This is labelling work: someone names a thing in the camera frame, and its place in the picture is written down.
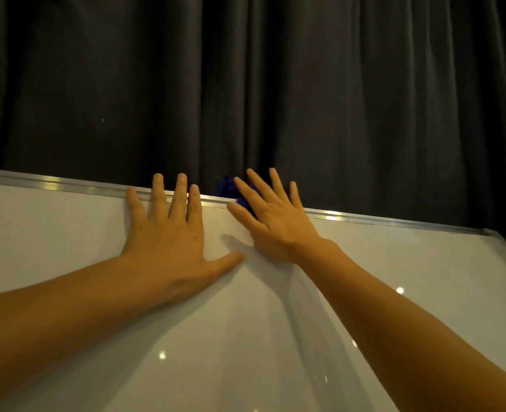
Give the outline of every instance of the blue object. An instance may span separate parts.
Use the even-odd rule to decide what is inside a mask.
[[[257,188],[255,188],[253,185],[249,184],[249,186],[258,192]],[[255,212],[253,211],[253,208],[251,208],[249,202],[240,193],[240,190],[234,183],[234,179],[231,179],[229,176],[225,176],[222,179],[221,183],[218,184],[217,189],[215,190],[215,196],[235,199],[236,202],[247,209],[247,211],[249,211],[253,217],[257,218]]]

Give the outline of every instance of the person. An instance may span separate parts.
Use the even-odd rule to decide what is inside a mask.
[[[257,219],[236,203],[228,210],[262,254],[312,279],[400,411],[506,411],[502,369],[320,237],[294,182],[288,196],[275,169],[272,187],[250,169],[248,176],[260,194],[235,182]],[[200,192],[192,185],[187,205],[184,174],[170,208],[160,174],[149,217],[133,188],[126,200],[132,227],[120,256],[0,294],[0,397],[153,308],[191,298],[243,261],[241,253],[203,258]]]

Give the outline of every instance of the whiteboard frame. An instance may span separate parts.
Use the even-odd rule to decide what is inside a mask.
[[[115,183],[81,181],[78,179],[60,178],[57,176],[34,175],[31,173],[18,173],[0,170],[0,185],[16,186],[22,188],[45,189],[48,191],[63,191],[89,195],[103,195],[105,197],[123,198],[128,186]],[[150,188],[135,187],[141,200],[150,200]],[[173,191],[165,191],[167,202],[173,200]],[[224,208],[233,199],[201,195],[203,207]],[[373,215],[361,215],[341,213],[338,211],[318,210],[305,208],[310,218],[317,218],[330,221],[344,221],[358,224],[373,224],[389,227],[403,227],[415,229],[427,229],[434,231],[447,231],[460,234],[488,235],[487,231],[480,228],[459,227],[431,222],[400,220],[387,217],[376,217]]]

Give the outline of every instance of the person's left arm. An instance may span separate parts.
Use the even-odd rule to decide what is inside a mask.
[[[198,187],[181,174],[168,211],[163,177],[153,179],[150,217],[136,191],[120,256],[22,289],[0,293],[0,396],[87,343],[152,308],[200,293],[244,255],[203,258]]]

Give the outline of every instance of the glossy white surface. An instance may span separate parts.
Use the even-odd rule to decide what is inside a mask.
[[[42,374],[0,411],[395,410],[310,280],[258,255],[225,210],[203,213],[206,257],[246,251],[238,271]],[[0,186],[0,291],[118,254],[125,219],[119,198]],[[313,221],[506,370],[506,246],[498,239]]]

